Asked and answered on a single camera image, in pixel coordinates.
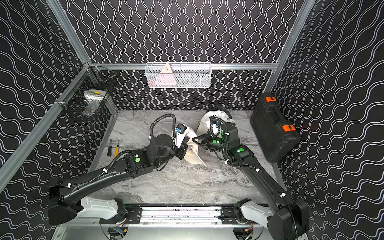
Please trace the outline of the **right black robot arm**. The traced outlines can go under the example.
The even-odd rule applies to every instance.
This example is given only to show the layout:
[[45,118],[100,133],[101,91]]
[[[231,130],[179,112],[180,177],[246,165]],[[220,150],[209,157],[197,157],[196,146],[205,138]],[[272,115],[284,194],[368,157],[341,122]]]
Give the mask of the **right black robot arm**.
[[236,220],[266,228],[274,240],[297,240],[309,230],[309,207],[295,199],[262,167],[254,153],[241,143],[235,123],[216,115],[202,120],[193,142],[216,154],[226,165],[241,171],[257,188],[268,206],[250,200],[238,202]]

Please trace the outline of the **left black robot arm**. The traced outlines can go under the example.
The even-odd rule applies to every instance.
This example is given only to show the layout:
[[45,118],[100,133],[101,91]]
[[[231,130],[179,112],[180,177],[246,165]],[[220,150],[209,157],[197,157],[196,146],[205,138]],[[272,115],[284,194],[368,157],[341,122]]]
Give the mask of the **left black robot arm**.
[[[172,118],[172,135],[154,136],[154,128],[163,119]],[[134,179],[152,171],[162,171],[174,157],[182,160],[187,153],[190,128],[176,123],[176,116],[165,114],[150,126],[150,143],[147,147],[121,151],[109,165],[86,175],[49,181],[49,224],[61,225],[74,219],[84,210],[81,199],[113,184]]]

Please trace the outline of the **cream cap with text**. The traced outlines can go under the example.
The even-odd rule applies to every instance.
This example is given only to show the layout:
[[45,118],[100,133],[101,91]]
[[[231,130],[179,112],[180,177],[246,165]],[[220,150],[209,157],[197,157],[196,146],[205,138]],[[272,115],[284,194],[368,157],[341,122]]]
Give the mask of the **cream cap with text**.
[[188,163],[193,165],[206,165],[204,161],[200,158],[198,154],[199,145],[194,143],[192,141],[192,138],[196,137],[196,135],[187,134],[187,137],[189,138],[187,145],[188,149],[184,156],[184,160],[186,160]]

